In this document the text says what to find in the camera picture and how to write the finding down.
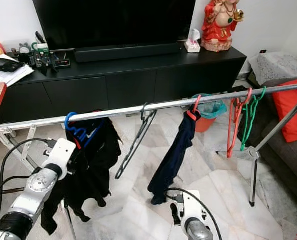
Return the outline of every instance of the gray sofa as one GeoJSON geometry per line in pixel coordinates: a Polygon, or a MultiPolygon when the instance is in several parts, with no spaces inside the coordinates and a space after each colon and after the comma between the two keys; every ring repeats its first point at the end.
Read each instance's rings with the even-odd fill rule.
{"type": "MultiPolygon", "coordinates": [[[[275,87],[293,79],[272,80],[264,84],[275,87]]],[[[267,94],[259,103],[253,129],[247,145],[256,147],[261,140],[278,124],[279,116],[271,94],[267,94]]],[[[239,126],[239,139],[245,126],[243,116],[239,126]]],[[[260,150],[261,157],[275,170],[287,187],[297,196],[297,141],[287,143],[282,131],[272,137],[260,150]]]]}

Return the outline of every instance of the navy blue cloth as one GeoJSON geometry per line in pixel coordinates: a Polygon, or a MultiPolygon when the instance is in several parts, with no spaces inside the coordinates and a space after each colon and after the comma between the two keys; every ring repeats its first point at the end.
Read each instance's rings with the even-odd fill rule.
{"type": "Polygon", "coordinates": [[[159,205],[166,202],[164,192],[172,185],[182,165],[186,149],[192,147],[195,135],[196,121],[201,118],[198,111],[184,113],[184,119],[178,128],[178,134],[173,145],[168,150],[162,163],[150,181],[148,191],[154,194],[151,204],[159,205]]]}

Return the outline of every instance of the paper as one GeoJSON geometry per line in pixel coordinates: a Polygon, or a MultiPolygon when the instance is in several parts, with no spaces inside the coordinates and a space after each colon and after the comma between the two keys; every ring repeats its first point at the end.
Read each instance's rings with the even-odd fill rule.
{"type": "MultiPolygon", "coordinates": [[[[14,61],[13,58],[5,54],[0,55],[0,59],[8,59],[14,61]]],[[[25,65],[14,72],[0,71],[0,82],[4,82],[6,83],[7,87],[10,87],[22,78],[24,78],[25,76],[30,75],[33,72],[34,70],[30,68],[28,65],[25,65]]]]}

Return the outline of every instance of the white wall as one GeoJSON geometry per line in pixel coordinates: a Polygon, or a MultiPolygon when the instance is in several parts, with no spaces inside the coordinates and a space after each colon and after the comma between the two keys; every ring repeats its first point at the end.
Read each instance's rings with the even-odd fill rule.
{"type": "MultiPolygon", "coordinates": [[[[210,0],[196,0],[191,28],[202,29],[204,8],[210,0]]],[[[232,46],[253,57],[260,50],[270,52],[284,49],[297,39],[297,0],[240,0],[238,9],[244,11],[244,22],[232,33],[232,46]]],[[[246,63],[242,72],[249,70],[246,63]]]]}
{"type": "MultiPolygon", "coordinates": [[[[209,2],[196,0],[191,28],[202,29],[209,2]]],[[[297,0],[240,0],[238,8],[245,20],[233,32],[233,47],[248,57],[263,49],[297,53],[297,0]]],[[[32,0],[0,0],[0,42],[7,49],[34,42],[36,31],[42,28],[32,0]]],[[[246,63],[242,72],[248,70],[246,63]]]]}

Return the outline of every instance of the white tile floor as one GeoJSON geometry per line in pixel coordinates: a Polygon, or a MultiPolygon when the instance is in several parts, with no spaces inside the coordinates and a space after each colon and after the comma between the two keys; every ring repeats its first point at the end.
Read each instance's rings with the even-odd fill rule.
{"type": "MultiPolygon", "coordinates": [[[[85,214],[91,217],[87,223],[72,216],[78,240],[185,240],[180,227],[173,226],[170,203],[153,206],[148,184],[172,145],[183,119],[184,110],[170,108],[160,110],[142,145],[120,180],[114,176],[127,154],[141,124],[140,116],[113,118],[114,125],[123,140],[122,156],[111,168],[110,190],[112,197],[105,200],[107,206],[99,208],[93,199],[83,205],[85,214]]],[[[227,159],[216,151],[225,151],[228,134],[228,113],[219,117],[206,133],[197,133],[193,147],[186,152],[183,165],[174,180],[175,186],[199,190],[201,200],[213,212],[224,240],[295,240],[297,239],[297,200],[284,187],[274,171],[264,162],[259,164],[256,205],[250,207],[251,162],[233,157],[227,159]]],[[[26,138],[27,130],[18,132],[17,140],[26,138]]],[[[36,137],[63,138],[60,125],[38,128],[36,137]]],[[[41,164],[45,147],[33,144],[30,154],[41,164]]],[[[7,149],[0,143],[0,165],[7,149]]],[[[6,165],[5,178],[26,175],[28,172],[11,157],[6,165]]],[[[24,186],[23,181],[14,181],[9,187],[24,186]]],[[[5,212],[17,194],[4,197],[5,212]]],[[[70,235],[63,215],[55,216],[59,227],[52,236],[38,222],[30,233],[29,240],[69,240],[70,235]]],[[[210,217],[206,219],[214,239],[217,234],[210,217]]]]}

